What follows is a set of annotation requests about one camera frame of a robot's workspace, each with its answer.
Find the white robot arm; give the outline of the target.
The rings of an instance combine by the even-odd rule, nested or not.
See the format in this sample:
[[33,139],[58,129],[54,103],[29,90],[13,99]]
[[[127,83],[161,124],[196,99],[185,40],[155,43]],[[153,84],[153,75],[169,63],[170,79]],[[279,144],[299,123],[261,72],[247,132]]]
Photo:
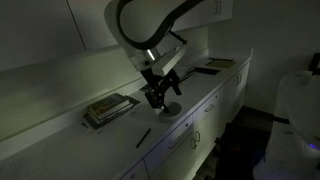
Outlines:
[[165,93],[177,95],[180,78],[173,67],[182,59],[187,41],[172,31],[177,19],[204,0],[111,0],[105,22],[150,89],[145,96],[154,109],[169,113]]

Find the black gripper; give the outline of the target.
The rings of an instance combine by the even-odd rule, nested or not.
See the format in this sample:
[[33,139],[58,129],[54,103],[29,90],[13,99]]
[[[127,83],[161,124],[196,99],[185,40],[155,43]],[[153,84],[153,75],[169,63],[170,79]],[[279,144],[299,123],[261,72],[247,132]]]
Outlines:
[[181,95],[178,84],[180,82],[180,78],[176,74],[176,72],[171,69],[169,73],[165,76],[154,75],[152,69],[149,68],[141,72],[144,79],[147,81],[147,84],[151,87],[145,93],[145,96],[151,105],[152,108],[161,108],[164,113],[169,113],[169,109],[164,103],[164,97],[166,91],[172,87],[174,92],[177,95]]

